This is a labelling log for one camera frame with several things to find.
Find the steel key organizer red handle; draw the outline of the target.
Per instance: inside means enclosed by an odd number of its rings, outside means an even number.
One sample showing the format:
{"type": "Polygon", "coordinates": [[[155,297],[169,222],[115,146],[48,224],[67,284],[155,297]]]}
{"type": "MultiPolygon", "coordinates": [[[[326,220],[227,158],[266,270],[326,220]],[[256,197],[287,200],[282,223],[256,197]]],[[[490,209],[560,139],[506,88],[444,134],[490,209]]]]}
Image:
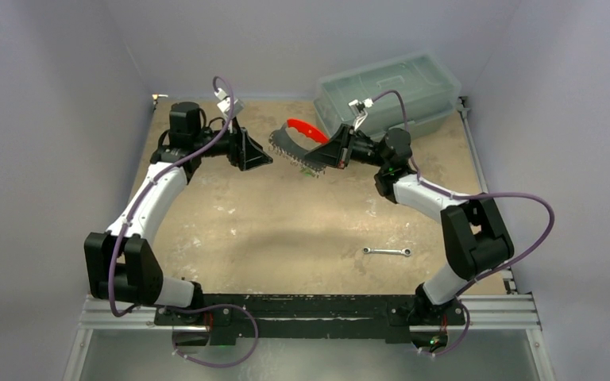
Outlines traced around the steel key organizer red handle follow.
{"type": "Polygon", "coordinates": [[[289,130],[297,132],[299,135],[318,145],[325,144],[329,140],[328,136],[316,126],[306,121],[288,118],[280,128],[273,130],[268,137],[268,142],[272,146],[271,150],[273,152],[277,152],[280,155],[287,157],[293,165],[299,165],[300,167],[308,166],[321,171],[322,174],[324,174],[326,166],[314,164],[305,160],[304,156],[309,152],[309,149],[298,144],[289,135],[289,130]]]}

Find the green key tag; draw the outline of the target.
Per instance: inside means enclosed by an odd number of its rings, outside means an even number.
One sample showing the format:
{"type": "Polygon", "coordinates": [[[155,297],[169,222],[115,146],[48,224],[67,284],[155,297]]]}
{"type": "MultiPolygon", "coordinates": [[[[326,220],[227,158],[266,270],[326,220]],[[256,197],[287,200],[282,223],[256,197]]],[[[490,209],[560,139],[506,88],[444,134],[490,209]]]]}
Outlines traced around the green key tag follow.
{"type": "Polygon", "coordinates": [[[308,167],[308,166],[302,166],[300,168],[300,172],[302,174],[306,175],[306,176],[310,176],[310,177],[313,177],[313,178],[319,178],[320,175],[322,174],[321,171],[318,171],[318,170],[313,169],[313,168],[308,167]]]}

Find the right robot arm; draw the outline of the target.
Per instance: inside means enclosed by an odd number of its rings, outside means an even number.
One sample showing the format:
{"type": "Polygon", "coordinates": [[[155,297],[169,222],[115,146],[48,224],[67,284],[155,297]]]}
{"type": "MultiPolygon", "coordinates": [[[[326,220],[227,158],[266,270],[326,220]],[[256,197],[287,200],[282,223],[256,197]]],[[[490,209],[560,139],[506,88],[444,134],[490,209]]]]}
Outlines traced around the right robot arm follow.
{"type": "Polygon", "coordinates": [[[380,196],[431,217],[442,228],[446,262],[415,290],[409,317],[432,323],[477,276],[510,260],[514,245],[496,203],[483,194],[449,192],[424,179],[409,164],[411,135],[390,129],[374,141],[350,125],[341,125],[325,143],[308,151],[308,162],[338,169],[350,161],[375,165],[380,196]]]}

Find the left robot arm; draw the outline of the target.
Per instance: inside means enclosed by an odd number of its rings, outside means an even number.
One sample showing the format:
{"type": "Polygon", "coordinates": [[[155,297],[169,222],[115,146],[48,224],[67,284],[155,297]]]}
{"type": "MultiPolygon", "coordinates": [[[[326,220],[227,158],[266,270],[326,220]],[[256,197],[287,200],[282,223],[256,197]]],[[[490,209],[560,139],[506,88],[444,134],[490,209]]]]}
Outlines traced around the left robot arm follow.
{"type": "Polygon", "coordinates": [[[120,216],[105,231],[83,243],[91,295],[112,304],[174,307],[187,325],[205,314],[199,283],[164,275],[151,243],[173,202],[190,183],[204,157],[224,156],[248,171],[272,162],[246,128],[237,122],[239,100],[218,103],[223,127],[213,130],[195,102],[179,102],[169,111],[168,129],[158,139],[145,179],[120,216]]]}

